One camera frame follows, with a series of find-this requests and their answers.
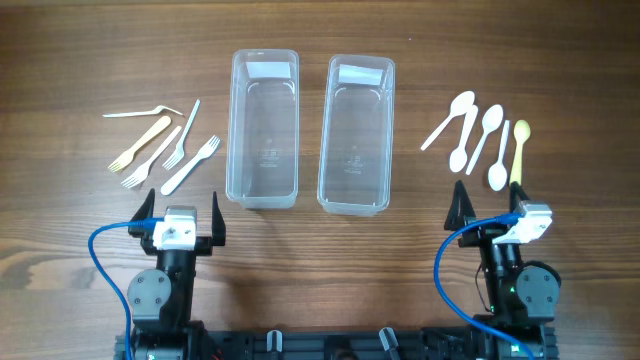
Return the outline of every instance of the plastic fork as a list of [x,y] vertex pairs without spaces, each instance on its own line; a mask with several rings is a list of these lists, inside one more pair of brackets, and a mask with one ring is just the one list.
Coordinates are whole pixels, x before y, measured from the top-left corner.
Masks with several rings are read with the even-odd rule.
[[144,133],[144,135],[142,135],[142,137],[138,141],[136,141],[135,144],[133,144],[132,147],[120,154],[120,156],[118,156],[118,158],[114,162],[112,162],[111,165],[109,165],[109,170],[117,172],[131,164],[131,161],[133,161],[133,156],[136,154],[136,152],[140,150],[140,148],[143,147],[144,144],[148,143],[149,140],[160,134],[162,130],[166,129],[170,124],[170,117],[161,117],[158,121],[156,121],[155,124],[153,124],[153,126],[151,126],[151,128],[149,128],[149,130],[147,130],[146,133]]
[[207,143],[204,144],[200,148],[200,150],[198,150],[196,156],[194,156],[193,159],[191,159],[187,163],[187,165],[185,165],[175,175],[173,175],[171,179],[169,179],[166,183],[164,183],[164,185],[162,185],[162,188],[160,188],[160,192],[162,193],[162,195],[171,194],[201,160],[210,157],[216,152],[216,150],[218,149],[218,145],[220,145],[220,138],[213,135],[213,137],[209,139],[209,141],[207,141]]
[[151,155],[149,160],[145,161],[144,164],[138,166],[138,168],[136,169],[136,171],[133,172],[133,174],[131,174],[128,178],[124,179],[124,181],[122,182],[122,186],[126,187],[127,189],[131,189],[132,187],[147,180],[147,177],[149,176],[149,170],[151,169],[151,165],[153,164],[154,161],[156,161],[158,156],[160,156],[160,154],[162,154],[162,152],[167,147],[169,147],[169,144],[171,144],[173,139],[175,139],[175,137],[178,135],[180,130],[182,130],[182,126],[178,126],[177,128],[173,129],[171,134],[169,134],[169,136],[162,142],[158,150],[156,150],[156,152],[154,152],[153,155]]
[[187,125],[184,127],[184,132],[182,132],[182,137],[178,140],[176,144],[176,149],[173,151],[173,154],[167,159],[167,161],[162,164],[167,170],[171,170],[177,163],[182,160],[184,157],[184,140],[187,138],[187,134],[189,133],[189,129],[191,129],[191,124],[193,124],[193,119],[196,118],[196,113],[198,112],[198,107],[200,107],[200,99],[196,100],[196,104],[193,105],[193,110],[191,110],[191,115],[189,115],[189,121],[187,121]]
[[178,114],[180,116],[184,116],[178,110],[173,110],[172,108],[170,108],[168,106],[158,105],[158,106],[156,106],[155,109],[149,110],[149,111],[137,111],[137,112],[119,113],[119,114],[104,114],[104,115],[102,115],[102,117],[130,117],[130,116],[142,116],[142,115],[158,115],[158,114],[160,114],[162,112],[162,110],[173,111],[174,113],[176,113],[176,114]]

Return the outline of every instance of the white label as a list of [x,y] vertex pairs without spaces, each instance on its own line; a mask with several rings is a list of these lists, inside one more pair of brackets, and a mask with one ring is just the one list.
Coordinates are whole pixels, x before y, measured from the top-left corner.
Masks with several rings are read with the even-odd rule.
[[380,86],[382,73],[383,71],[381,69],[369,69],[341,64],[340,70],[338,70],[338,82]]
[[291,79],[291,68],[287,62],[248,62],[247,71],[249,72],[249,77],[252,79]]

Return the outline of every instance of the spoon handle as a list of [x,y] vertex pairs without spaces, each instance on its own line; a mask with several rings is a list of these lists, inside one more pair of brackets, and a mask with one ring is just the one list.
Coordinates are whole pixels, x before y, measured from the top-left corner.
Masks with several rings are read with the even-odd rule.
[[460,144],[459,148],[464,149],[465,145],[467,145],[467,140],[469,140],[469,135],[471,134],[471,129],[473,128],[473,123],[476,121],[476,116],[478,116],[478,107],[475,105],[471,106],[471,109],[464,116],[464,125],[462,125],[462,135],[460,136]]
[[522,185],[522,143],[516,145],[516,155],[513,157],[513,165],[511,166],[511,177],[509,184],[517,182]]
[[480,157],[480,152],[482,151],[484,142],[487,141],[488,135],[489,133],[487,131],[485,131],[482,134],[482,137],[480,138],[480,142],[478,143],[478,146],[476,146],[476,150],[473,152],[473,155],[471,156],[471,161],[469,161],[469,166],[467,166],[467,171],[465,172],[465,174],[467,175],[471,174],[471,171],[473,171],[473,167],[476,166],[476,162],[478,161],[478,157]]
[[502,159],[504,158],[504,151],[507,149],[507,142],[509,142],[509,120],[505,120],[504,126],[502,127],[502,139],[500,139],[498,163],[502,163]]
[[440,124],[440,126],[438,126],[432,133],[431,135],[429,135],[429,137],[427,138],[427,140],[425,140],[424,144],[422,144],[422,146],[420,147],[420,150],[425,151],[426,148],[429,147],[429,145],[431,145],[431,143],[438,137],[438,135],[440,135],[440,133],[442,132],[442,130],[444,130],[445,127],[447,127],[447,125],[449,125],[449,122],[451,121],[451,119],[453,119],[453,115],[449,114],[449,117],[447,117],[446,119],[444,119],[444,121],[442,122],[442,124]]

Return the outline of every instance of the plastic spoon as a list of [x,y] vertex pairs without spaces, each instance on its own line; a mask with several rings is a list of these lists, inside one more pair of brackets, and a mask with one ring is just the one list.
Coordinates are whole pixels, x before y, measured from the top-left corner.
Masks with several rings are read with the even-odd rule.
[[475,99],[476,94],[473,91],[465,91],[462,94],[456,96],[456,98],[451,102],[449,116],[444,119],[442,124],[440,124],[440,126],[438,126],[433,131],[433,133],[431,133],[431,135],[429,135],[427,140],[425,140],[424,144],[422,144],[422,146],[420,147],[420,150],[424,151],[427,147],[429,147],[429,145],[431,145],[431,143],[438,137],[438,135],[440,135],[442,130],[444,130],[447,125],[449,125],[451,119],[456,116],[466,114],[473,105]]
[[482,117],[482,129],[484,130],[484,133],[480,138],[478,146],[476,146],[476,150],[473,152],[473,155],[471,155],[469,166],[467,166],[467,175],[471,174],[473,167],[476,166],[476,162],[478,161],[478,157],[480,157],[480,152],[482,151],[484,142],[487,141],[487,136],[489,136],[489,133],[496,131],[500,127],[503,114],[504,112],[502,111],[502,106],[500,105],[493,105],[489,108],[489,110],[487,110],[486,113],[484,113],[484,116]]
[[464,117],[464,125],[462,126],[462,134],[460,135],[460,144],[455,150],[453,150],[453,152],[451,152],[451,156],[449,156],[449,168],[453,172],[459,172],[464,169],[464,165],[467,163],[467,151],[465,146],[467,145],[469,134],[471,134],[471,129],[473,128],[473,123],[475,123],[477,116],[478,107],[471,105],[467,115]]
[[502,126],[502,139],[500,140],[500,151],[498,152],[498,161],[489,168],[489,186],[493,191],[500,191],[507,183],[507,169],[502,164],[504,151],[507,149],[509,141],[509,120],[504,121]]
[[522,146],[529,139],[529,136],[531,136],[529,123],[524,120],[518,120],[513,127],[513,137],[516,138],[516,154],[513,157],[509,184],[517,182],[522,185]]

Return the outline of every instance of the white plastic spoon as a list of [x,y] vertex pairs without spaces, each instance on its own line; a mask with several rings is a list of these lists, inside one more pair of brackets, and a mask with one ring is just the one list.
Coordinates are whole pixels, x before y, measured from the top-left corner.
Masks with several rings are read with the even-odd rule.
[[507,169],[502,164],[504,151],[507,149],[509,141],[509,120],[504,121],[502,126],[502,139],[500,140],[500,151],[498,152],[498,161],[489,168],[489,186],[493,191],[500,191],[507,183]]
[[449,156],[449,168],[453,172],[459,172],[464,169],[464,165],[467,163],[467,151],[465,147],[467,146],[467,140],[469,139],[469,134],[471,134],[471,129],[473,128],[473,123],[475,123],[477,116],[478,107],[471,105],[471,109],[469,109],[467,115],[464,116],[464,125],[462,125],[460,144],[455,150],[453,150],[453,152],[451,152],[451,156]]
[[476,146],[476,150],[473,152],[473,155],[471,155],[469,166],[467,166],[467,175],[471,174],[473,167],[476,166],[476,162],[478,161],[478,157],[480,157],[480,152],[482,151],[484,142],[487,141],[487,136],[489,136],[489,133],[496,131],[500,127],[503,114],[504,112],[502,111],[502,106],[500,105],[493,105],[489,108],[489,110],[487,110],[486,113],[484,113],[484,116],[482,117],[482,129],[484,130],[484,133],[480,138],[478,146]]
[[438,126],[433,131],[433,133],[431,133],[431,135],[429,135],[427,140],[425,140],[424,144],[422,144],[422,146],[420,147],[420,150],[424,151],[427,147],[429,147],[429,145],[431,145],[433,140],[435,140],[438,137],[438,135],[440,135],[442,130],[444,130],[444,128],[447,127],[447,125],[449,125],[449,122],[451,121],[451,119],[453,119],[456,116],[466,114],[471,108],[471,106],[473,106],[473,102],[475,101],[475,99],[476,99],[476,94],[473,91],[465,91],[462,94],[456,96],[456,98],[453,99],[453,101],[451,102],[449,116],[446,119],[444,119],[442,124],[440,124],[440,126]]

